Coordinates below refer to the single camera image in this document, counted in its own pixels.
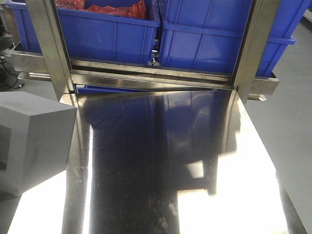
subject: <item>stainless steel post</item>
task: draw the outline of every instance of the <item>stainless steel post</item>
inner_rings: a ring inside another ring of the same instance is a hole
[[[248,100],[279,4],[280,0],[253,0],[232,78],[243,103]]]
[[[26,0],[55,93],[74,91],[70,61],[53,0]]]

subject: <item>red netting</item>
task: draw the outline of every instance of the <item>red netting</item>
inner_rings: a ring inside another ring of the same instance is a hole
[[[130,7],[112,7],[112,6],[100,7],[97,5],[91,5],[86,10],[115,16],[126,16],[143,20],[146,19],[146,8],[144,0],[140,0],[139,2],[134,3]]]
[[[85,0],[55,0],[54,2],[57,7],[72,10],[84,10],[86,3]]]

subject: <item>blue storage bin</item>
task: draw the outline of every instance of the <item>blue storage bin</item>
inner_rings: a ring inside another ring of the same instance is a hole
[[[166,0],[169,23],[242,32],[252,0]],[[270,37],[289,38],[311,0],[281,0]]]
[[[171,24],[164,20],[159,60],[162,66],[232,74],[242,33]],[[258,76],[269,76],[294,39],[269,38]]]
[[[138,0],[123,0],[126,6]],[[24,0],[10,0],[21,44],[25,51],[40,53],[41,49]],[[100,6],[112,0],[87,0]],[[96,12],[58,9],[58,15],[70,57],[103,59],[147,64],[151,59],[156,29],[160,26],[158,5],[145,0],[149,20],[113,16]]]
[[[166,0],[165,19],[184,24],[243,32],[252,0]]]
[[[77,88],[79,94],[97,94],[97,93],[137,93],[144,92],[142,90],[135,89],[121,89],[121,88],[110,88],[110,87],[99,87],[86,85],[85,87]]]

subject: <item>gray box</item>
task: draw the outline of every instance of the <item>gray box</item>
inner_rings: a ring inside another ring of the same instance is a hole
[[[76,107],[0,93],[0,189],[14,195],[66,170]]]

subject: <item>stainless steel table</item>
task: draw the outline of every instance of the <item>stainless steel table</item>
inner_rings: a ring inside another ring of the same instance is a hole
[[[23,194],[10,234],[287,234],[302,225],[235,91],[62,101],[78,107],[67,171]]]

